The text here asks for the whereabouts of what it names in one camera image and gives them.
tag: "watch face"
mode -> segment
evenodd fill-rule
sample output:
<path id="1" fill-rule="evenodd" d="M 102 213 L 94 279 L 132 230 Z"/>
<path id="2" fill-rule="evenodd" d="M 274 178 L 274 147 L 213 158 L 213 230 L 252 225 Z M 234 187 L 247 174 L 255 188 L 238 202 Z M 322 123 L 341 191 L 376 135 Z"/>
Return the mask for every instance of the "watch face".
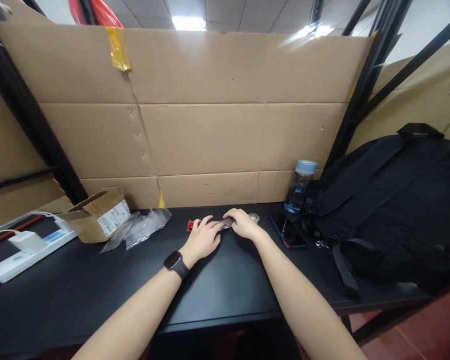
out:
<path id="1" fill-rule="evenodd" d="M 182 255 L 178 251 L 174 251 L 165 259 L 163 265 L 167 269 L 171 269 L 177 263 L 177 261 L 180 260 L 181 257 Z"/>

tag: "phone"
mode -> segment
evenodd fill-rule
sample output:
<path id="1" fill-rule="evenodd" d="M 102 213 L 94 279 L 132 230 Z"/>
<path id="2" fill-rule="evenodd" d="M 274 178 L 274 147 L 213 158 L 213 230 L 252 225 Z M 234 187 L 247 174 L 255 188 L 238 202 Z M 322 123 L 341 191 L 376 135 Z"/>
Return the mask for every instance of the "phone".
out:
<path id="1" fill-rule="evenodd" d="M 268 214 L 268 217 L 287 249 L 304 249 L 308 247 L 301 229 L 298 228 L 301 226 L 300 221 L 292 222 L 284 212 Z"/>

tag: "red bag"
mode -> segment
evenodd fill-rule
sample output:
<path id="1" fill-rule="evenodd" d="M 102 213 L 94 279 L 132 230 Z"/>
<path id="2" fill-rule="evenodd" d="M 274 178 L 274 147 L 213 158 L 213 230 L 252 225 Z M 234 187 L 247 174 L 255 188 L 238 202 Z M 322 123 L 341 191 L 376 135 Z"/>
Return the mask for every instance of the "red bag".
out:
<path id="1" fill-rule="evenodd" d="M 98 25 L 123 28 L 112 9 L 105 3 L 105 0 L 90 0 L 90 4 L 95 10 Z M 68 0 L 68 5 L 70 6 L 71 16 L 75 20 L 75 23 L 78 25 L 86 25 L 84 15 L 80 9 L 79 0 Z"/>

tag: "ceiling light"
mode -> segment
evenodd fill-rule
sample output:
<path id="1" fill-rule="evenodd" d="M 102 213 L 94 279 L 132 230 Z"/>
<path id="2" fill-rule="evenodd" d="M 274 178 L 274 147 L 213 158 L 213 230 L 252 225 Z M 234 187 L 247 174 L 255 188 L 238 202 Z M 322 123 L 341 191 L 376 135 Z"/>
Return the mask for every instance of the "ceiling light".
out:
<path id="1" fill-rule="evenodd" d="M 314 26 L 305 26 L 302 30 L 299 30 L 295 35 L 292 36 L 291 40 L 296 40 L 300 38 L 306 37 L 308 34 L 312 34 L 312 39 L 319 38 L 321 36 L 327 36 L 330 34 L 334 29 L 330 26 L 319 26 L 314 31 Z"/>
<path id="2" fill-rule="evenodd" d="M 207 31 L 207 24 L 201 17 L 172 16 L 171 21 L 175 30 Z"/>

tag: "cardboard box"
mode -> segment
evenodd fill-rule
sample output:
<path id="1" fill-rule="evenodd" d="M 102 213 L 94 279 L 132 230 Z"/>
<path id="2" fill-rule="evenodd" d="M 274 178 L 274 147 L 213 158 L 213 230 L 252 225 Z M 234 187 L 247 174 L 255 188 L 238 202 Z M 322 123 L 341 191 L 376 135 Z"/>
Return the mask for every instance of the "cardboard box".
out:
<path id="1" fill-rule="evenodd" d="M 60 214 L 86 244 L 107 241 L 129 216 L 129 206 L 119 187 L 102 189 L 66 213 Z"/>

